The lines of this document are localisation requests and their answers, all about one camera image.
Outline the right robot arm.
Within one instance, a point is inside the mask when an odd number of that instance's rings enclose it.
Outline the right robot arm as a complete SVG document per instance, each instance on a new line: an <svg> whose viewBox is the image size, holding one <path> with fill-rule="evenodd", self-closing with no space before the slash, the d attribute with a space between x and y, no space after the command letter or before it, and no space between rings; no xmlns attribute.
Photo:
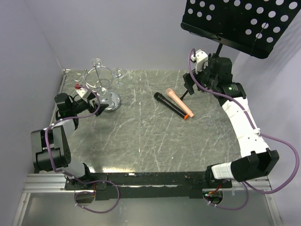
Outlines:
<svg viewBox="0 0 301 226"><path fill-rule="evenodd" d="M185 87L190 94L194 93L193 85L197 85L198 90L215 93L214 97L218 99L235 131L241 155L235 161L208 166L206 184L214 188L224 179L242 182L267 176L279 160L279 154L271 150L260 136L246 93L240 83L232 80L231 60L198 50L191 54L190 61L196 67L183 76Z"/></svg>

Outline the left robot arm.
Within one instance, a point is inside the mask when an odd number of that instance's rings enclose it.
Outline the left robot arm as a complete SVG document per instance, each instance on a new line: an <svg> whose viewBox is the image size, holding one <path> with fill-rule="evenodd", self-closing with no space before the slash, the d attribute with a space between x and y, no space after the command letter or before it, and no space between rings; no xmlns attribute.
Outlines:
<svg viewBox="0 0 301 226"><path fill-rule="evenodd" d="M71 158L67 135L79 126L79 113L88 111L91 116L99 116L109 105L94 101L94 94L87 100L60 93L55 97L57 111L56 122L47 128L31 133L32 157L35 172L58 172L67 177L71 184L88 189L93 178L88 166Z"/></svg>

